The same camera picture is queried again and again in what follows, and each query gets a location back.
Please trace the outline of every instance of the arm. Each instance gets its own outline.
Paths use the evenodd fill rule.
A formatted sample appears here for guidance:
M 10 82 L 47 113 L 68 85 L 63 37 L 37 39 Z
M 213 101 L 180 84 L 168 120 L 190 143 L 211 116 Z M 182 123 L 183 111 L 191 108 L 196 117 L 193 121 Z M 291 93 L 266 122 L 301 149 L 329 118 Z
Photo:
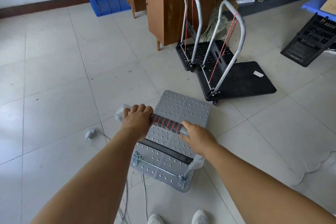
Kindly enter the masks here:
M 190 138 L 180 137 L 216 169 L 246 224 L 336 224 L 331 213 L 225 149 L 206 129 L 182 124 Z
M 119 132 L 44 205 L 31 224 L 113 223 L 133 149 L 148 133 L 152 112 L 144 104 L 125 108 Z

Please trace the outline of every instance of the white sticker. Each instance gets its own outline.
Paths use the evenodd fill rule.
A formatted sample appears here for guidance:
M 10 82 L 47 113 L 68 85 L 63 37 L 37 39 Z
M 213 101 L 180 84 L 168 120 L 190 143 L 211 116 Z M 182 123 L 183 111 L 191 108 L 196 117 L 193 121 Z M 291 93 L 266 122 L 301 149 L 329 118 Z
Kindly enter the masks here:
M 259 77 L 263 77 L 264 75 L 262 73 L 259 73 L 258 71 L 254 71 L 254 73 L 256 76 L 259 76 Z

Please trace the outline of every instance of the desk leg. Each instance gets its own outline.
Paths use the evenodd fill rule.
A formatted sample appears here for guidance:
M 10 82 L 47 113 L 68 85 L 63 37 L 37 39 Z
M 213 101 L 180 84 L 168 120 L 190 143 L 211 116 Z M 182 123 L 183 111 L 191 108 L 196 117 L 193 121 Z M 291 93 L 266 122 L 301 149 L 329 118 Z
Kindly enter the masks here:
M 160 41 L 158 39 L 156 39 L 156 50 L 160 50 Z
M 133 19 L 135 19 L 135 13 L 134 13 L 134 9 L 132 8 L 132 15 L 133 15 Z

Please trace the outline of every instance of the tile floor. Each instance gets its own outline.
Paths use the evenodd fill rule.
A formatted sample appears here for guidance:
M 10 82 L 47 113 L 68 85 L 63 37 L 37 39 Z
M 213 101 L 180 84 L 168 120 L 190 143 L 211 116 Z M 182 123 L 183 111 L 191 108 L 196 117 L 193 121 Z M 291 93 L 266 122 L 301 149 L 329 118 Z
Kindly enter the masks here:
M 336 56 L 322 54 L 303 68 L 279 53 L 311 17 L 300 10 L 304 2 L 245 17 L 239 61 L 257 61 L 277 92 L 221 101 L 208 122 L 220 144 L 289 186 L 305 163 L 313 169 L 336 149 Z M 239 29 L 232 49 L 238 38 Z M 0 216 L 11 224 L 29 223 L 103 148 L 102 136 L 84 144 L 86 130 L 112 137 L 121 104 L 155 106 L 164 90 L 204 101 L 174 45 L 156 51 L 145 13 L 135 20 L 130 11 L 97 18 L 89 4 L 0 20 L 0 89 Z M 140 173 L 130 169 L 128 182 L 126 219 L 145 224 Z M 211 223 L 243 223 L 207 162 L 187 193 L 151 178 L 146 184 L 148 214 L 161 214 L 166 224 L 190 223 L 199 208 Z M 309 184 L 297 189 L 324 205 Z

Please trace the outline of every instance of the person's left hand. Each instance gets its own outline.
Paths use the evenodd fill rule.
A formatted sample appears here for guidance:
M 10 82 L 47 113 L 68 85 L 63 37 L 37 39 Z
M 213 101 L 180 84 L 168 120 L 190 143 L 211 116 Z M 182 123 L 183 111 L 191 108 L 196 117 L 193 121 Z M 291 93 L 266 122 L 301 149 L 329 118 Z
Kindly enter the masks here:
M 137 141 L 144 139 L 151 127 L 149 117 L 152 113 L 153 108 L 144 104 L 133 105 L 131 109 L 125 108 L 121 129 L 127 128 L 132 130 L 135 133 Z

